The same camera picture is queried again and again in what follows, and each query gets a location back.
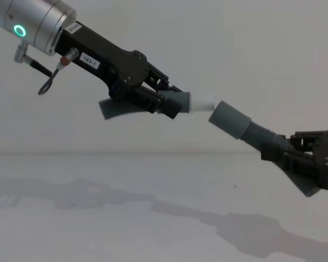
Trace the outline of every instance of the green led ring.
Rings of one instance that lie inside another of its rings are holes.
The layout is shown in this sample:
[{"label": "green led ring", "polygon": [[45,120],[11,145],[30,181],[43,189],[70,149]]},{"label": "green led ring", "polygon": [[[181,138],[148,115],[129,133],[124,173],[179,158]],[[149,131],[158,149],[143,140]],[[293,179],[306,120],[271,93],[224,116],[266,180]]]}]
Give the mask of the green led ring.
[{"label": "green led ring", "polygon": [[15,33],[20,36],[20,37],[25,37],[27,32],[26,30],[24,29],[24,27],[20,26],[20,25],[15,25],[14,28],[15,30]]}]

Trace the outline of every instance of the metal cylinder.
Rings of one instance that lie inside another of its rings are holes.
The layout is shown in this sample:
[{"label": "metal cylinder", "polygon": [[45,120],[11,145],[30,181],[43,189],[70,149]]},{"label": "metal cylinder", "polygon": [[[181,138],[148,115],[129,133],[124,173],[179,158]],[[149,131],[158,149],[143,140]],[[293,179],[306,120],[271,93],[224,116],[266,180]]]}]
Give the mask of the metal cylinder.
[{"label": "metal cylinder", "polygon": [[0,0],[0,27],[50,56],[61,29],[75,17],[76,11],[60,0]]}]

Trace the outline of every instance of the white backdrop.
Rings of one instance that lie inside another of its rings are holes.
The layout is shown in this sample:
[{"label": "white backdrop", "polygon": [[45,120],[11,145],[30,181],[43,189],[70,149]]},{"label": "white backdrop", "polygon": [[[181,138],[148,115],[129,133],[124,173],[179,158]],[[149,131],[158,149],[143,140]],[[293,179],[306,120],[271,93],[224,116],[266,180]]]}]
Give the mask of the white backdrop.
[{"label": "white backdrop", "polygon": [[[215,95],[277,133],[328,129],[328,0],[66,0],[78,18],[140,50],[194,96]],[[105,122],[108,89],[75,65],[51,91],[13,62],[19,40],[0,29],[0,152],[247,152],[210,114],[132,115]],[[53,68],[58,57],[31,49]]]}]

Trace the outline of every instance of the black metal bracket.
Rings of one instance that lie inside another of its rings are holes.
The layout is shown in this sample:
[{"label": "black metal bracket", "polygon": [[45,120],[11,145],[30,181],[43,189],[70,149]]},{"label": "black metal bracket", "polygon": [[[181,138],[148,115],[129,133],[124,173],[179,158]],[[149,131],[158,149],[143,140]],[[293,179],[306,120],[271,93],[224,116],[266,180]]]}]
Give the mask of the black metal bracket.
[{"label": "black metal bracket", "polygon": [[168,76],[150,64],[143,53],[123,50],[82,23],[76,23],[80,28],[75,32],[62,31],[55,48],[57,53],[64,55],[72,47],[78,49],[80,55],[73,63],[100,78],[108,86],[113,101],[127,101],[150,113],[160,110],[172,119],[176,117],[182,105],[158,94],[162,90],[182,92],[169,86]]},{"label": "black metal bracket", "polygon": [[282,163],[283,171],[310,177],[328,190],[328,130],[296,132],[288,141],[294,148],[263,144],[261,159]]}]

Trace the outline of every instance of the white floor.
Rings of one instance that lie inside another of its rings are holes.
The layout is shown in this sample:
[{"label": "white floor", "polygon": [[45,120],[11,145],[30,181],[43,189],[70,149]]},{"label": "white floor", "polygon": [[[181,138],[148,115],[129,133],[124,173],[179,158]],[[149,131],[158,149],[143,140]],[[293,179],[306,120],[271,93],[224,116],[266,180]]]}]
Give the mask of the white floor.
[{"label": "white floor", "polygon": [[328,192],[245,156],[0,156],[0,262],[328,262]]}]

